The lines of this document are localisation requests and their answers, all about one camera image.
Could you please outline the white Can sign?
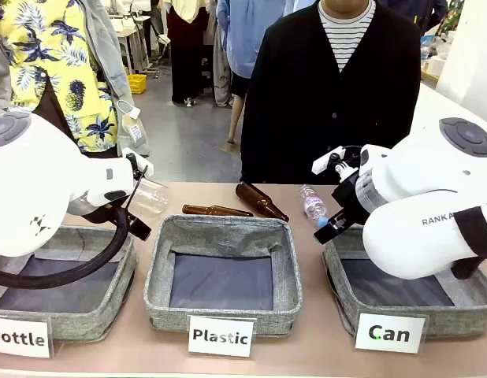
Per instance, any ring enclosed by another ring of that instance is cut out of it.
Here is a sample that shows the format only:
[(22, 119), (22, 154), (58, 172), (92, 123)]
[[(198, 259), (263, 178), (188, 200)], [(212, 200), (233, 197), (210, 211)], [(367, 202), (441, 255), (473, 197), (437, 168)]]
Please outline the white Can sign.
[(426, 329), (424, 317), (360, 313), (355, 348), (417, 354)]

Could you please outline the pink label plastic water bottle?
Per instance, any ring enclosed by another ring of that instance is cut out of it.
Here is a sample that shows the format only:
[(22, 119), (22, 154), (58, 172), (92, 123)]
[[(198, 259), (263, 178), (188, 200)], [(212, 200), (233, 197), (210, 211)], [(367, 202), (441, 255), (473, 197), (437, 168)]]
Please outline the pink label plastic water bottle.
[(317, 228), (326, 226), (329, 222), (329, 213), (325, 203), (319, 197), (317, 191), (312, 186), (304, 184), (299, 189), (299, 194), (303, 203), (303, 209), (308, 219)]

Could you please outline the white hanging paper tag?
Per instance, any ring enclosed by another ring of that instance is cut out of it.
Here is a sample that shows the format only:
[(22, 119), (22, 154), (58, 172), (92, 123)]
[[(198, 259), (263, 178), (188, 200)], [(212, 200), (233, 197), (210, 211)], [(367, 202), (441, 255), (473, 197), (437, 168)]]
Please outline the white hanging paper tag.
[(122, 124), (124, 130), (128, 133), (135, 146), (140, 146), (147, 141), (143, 123), (139, 119), (141, 110), (131, 103), (119, 99), (117, 108), (123, 113)]

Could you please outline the person in cream top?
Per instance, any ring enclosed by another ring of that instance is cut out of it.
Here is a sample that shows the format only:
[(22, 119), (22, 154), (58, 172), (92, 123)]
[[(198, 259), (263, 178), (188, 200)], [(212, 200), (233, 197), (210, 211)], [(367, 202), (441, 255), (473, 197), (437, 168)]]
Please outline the person in cream top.
[(192, 107), (202, 76), (203, 35), (210, 0), (163, 0), (171, 45), (172, 102)]

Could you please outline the person in black cardigan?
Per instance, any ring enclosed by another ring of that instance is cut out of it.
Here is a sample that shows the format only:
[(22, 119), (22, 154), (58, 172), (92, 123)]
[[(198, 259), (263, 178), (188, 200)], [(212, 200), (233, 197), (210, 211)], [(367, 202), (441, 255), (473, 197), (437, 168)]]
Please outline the person in black cardigan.
[(420, 31), (377, 0), (316, 0), (264, 35), (248, 87), (241, 178), (335, 184), (313, 162), (339, 146), (407, 136), (420, 85)]

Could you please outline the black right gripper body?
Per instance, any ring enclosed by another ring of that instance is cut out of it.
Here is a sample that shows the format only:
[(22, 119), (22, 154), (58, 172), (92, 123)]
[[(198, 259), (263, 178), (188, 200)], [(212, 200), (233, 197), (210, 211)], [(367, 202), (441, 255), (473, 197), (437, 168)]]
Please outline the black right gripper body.
[(345, 179), (332, 193), (341, 210), (346, 217), (345, 225), (349, 228), (353, 224), (364, 225), (369, 217), (369, 213), (360, 204), (356, 195), (356, 182), (359, 178), (357, 172)]

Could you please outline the clear crushed plastic bottle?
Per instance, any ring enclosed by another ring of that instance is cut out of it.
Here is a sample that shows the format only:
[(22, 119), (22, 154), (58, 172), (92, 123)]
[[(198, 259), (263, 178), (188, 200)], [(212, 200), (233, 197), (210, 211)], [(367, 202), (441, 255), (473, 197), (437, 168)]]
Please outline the clear crushed plastic bottle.
[(169, 188), (153, 180), (142, 179), (133, 195), (129, 212), (137, 217), (163, 213), (169, 204)]

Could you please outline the brown glass beer bottle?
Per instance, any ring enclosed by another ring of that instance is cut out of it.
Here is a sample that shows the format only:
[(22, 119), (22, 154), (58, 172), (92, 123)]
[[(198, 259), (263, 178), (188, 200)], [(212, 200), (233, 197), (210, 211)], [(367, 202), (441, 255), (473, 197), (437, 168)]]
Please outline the brown glass beer bottle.
[(240, 182), (236, 185), (235, 192), (240, 200), (260, 215), (289, 222), (289, 217), (273, 203), (267, 194), (260, 191), (255, 185)]
[(248, 211), (228, 208), (224, 206), (194, 206), (185, 204), (182, 207), (182, 213), (207, 216), (253, 217), (253, 213), (250, 213)]

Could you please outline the grey fabric basket can label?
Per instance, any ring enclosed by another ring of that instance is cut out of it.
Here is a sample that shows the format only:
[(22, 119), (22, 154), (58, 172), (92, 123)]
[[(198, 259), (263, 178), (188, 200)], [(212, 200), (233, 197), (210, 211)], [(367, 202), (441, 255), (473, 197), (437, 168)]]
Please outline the grey fabric basket can label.
[(322, 260), (341, 321), (351, 335), (362, 313), (423, 317), (428, 339), (471, 337), (486, 331), (487, 270), (483, 267), (465, 280), (456, 279), (449, 269), (416, 280), (400, 279), (367, 257), (361, 228), (328, 242)]

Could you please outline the white Bottle sign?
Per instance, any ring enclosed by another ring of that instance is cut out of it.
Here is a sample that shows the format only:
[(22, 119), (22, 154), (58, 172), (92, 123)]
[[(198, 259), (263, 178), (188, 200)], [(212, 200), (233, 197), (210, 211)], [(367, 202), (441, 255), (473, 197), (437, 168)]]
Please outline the white Bottle sign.
[(53, 337), (50, 319), (29, 320), (0, 316), (0, 354), (51, 358)]

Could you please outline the grey fabric basket plastic label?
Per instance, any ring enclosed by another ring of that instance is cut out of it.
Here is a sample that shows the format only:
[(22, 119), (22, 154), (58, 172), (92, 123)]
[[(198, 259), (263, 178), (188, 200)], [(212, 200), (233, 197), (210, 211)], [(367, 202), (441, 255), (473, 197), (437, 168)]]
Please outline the grey fabric basket plastic label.
[(168, 216), (143, 301), (157, 330), (187, 332), (197, 316), (251, 321), (258, 337), (287, 337), (303, 304), (292, 231), (273, 218)]

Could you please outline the yellow plastic crate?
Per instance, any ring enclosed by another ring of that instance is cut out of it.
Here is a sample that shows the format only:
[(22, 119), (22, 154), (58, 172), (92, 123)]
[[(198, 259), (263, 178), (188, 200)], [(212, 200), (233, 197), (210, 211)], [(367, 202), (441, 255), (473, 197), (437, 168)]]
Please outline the yellow plastic crate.
[(134, 95), (140, 95), (147, 89), (147, 75), (145, 74), (130, 74), (128, 82)]

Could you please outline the white Plastic sign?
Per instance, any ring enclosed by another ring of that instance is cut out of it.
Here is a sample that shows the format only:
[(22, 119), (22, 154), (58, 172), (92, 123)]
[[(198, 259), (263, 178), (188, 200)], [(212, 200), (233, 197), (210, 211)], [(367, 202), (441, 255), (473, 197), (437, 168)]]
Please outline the white Plastic sign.
[(254, 334), (253, 320), (227, 317), (189, 317), (188, 351), (235, 358), (249, 358)]

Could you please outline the person in yellow floral shirt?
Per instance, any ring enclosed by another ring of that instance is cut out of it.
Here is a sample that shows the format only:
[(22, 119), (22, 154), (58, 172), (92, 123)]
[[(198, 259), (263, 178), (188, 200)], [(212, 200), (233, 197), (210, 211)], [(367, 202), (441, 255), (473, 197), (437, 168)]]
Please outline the person in yellow floral shirt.
[(124, 130), (119, 99), (134, 105), (100, 0), (0, 0), (0, 114), (35, 113), (90, 158), (149, 156), (148, 138), (135, 146)]

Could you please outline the white side table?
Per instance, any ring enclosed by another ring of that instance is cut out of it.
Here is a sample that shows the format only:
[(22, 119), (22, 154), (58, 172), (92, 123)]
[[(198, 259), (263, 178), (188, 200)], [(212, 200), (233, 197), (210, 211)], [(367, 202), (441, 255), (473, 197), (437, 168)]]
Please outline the white side table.
[(438, 124), (443, 118), (457, 117), (487, 127), (487, 121), (463, 108), (434, 89), (420, 83), (411, 132)]

